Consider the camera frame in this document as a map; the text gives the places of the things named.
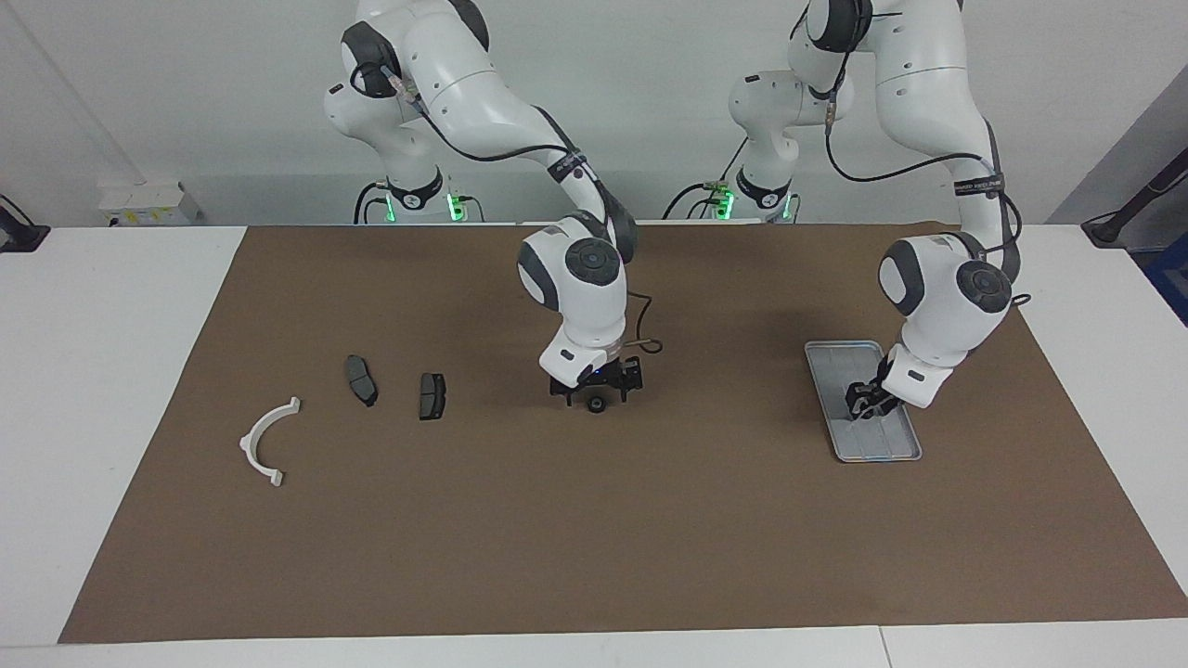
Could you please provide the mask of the silver metal tray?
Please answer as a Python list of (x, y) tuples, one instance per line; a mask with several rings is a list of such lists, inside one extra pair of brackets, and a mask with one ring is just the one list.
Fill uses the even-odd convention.
[(811, 340), (805, 357), (839, 461), (901, 462), (923, 456), (905, 407), (896, 407), (886, 416), (849, 416), (849, 384), (873, 378), (884, 357), (876, 341)]

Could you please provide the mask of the brown table mat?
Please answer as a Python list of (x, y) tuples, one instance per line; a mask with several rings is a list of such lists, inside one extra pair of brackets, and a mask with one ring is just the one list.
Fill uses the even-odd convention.
[[(920, 460), (835, 459), (805, 344), (895, 338), (878, 263), (934, 231), (642, 231), (665, 349), (590, 414), (538, 366), (525, 231), (252, 228), (59, 639), (1188, 617), (1017, 311), (912, 414)], [(292, 396), (274, 487), (239, 441)]]

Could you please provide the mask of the curved dark grey brake pad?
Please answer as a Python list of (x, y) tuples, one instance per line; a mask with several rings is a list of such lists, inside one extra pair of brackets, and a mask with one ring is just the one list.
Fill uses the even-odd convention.
[(372, 373), (369, 373), (368, 361), (360, 355), (348, 355), (347, 359), (345, 359), (345, 379), (347, 379), (352, 393), (354, 393), (354, 396), (362, 402), (365, 407), (375, 405), (379, 390)]

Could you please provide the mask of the black stand foot with pole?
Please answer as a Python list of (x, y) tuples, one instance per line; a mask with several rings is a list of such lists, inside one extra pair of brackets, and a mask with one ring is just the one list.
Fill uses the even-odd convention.
[(1081, 229), (1097, 247), (1116, 247), (1127, 223), (1158, 198), (1170, 194), (1175, 187), (1188, 179), (1188, 147), (1173, 158), (1159, 174), (1145, 183), (1132, 198), (1116, 212), (1100, 214), (1081, 223)]

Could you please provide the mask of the blue crate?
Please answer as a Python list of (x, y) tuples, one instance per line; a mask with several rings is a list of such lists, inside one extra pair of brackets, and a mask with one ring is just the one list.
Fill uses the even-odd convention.
[(1165, 305), (1188, 328), (1188, 232), (1165, 248), (1143, 253), (1142, 271)]

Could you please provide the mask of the white curved plastic bracket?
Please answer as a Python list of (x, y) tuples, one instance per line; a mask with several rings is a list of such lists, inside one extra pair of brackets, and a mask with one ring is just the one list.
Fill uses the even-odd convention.
[(249, 462), (251, 470), (255, 470), (255, 473), (263, 474), (267, 478), (274, 487), (280, 487), (284, 483), (283, 470), (276, 470), (276, 467), (268, 467), (260, 460), (259, 456), (259, 445), (263, 441), (265, 431), (270, 429), (273, 424), (283, 418), (301, 414), (302, 399), (301, 397), (292, 396), (285, 405), (273, 407), (273, 409), (264, 412), (254, 424), (251, 426), (249, 431), (240, 439), (240, 450), (246, 456), (247, 462)]

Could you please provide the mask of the white wall power box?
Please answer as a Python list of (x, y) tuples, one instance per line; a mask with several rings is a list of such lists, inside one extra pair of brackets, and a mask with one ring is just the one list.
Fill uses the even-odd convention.
[(200, 204), (179, 182), (107, 185), (97, 214), (107, 225), (196, 225)]

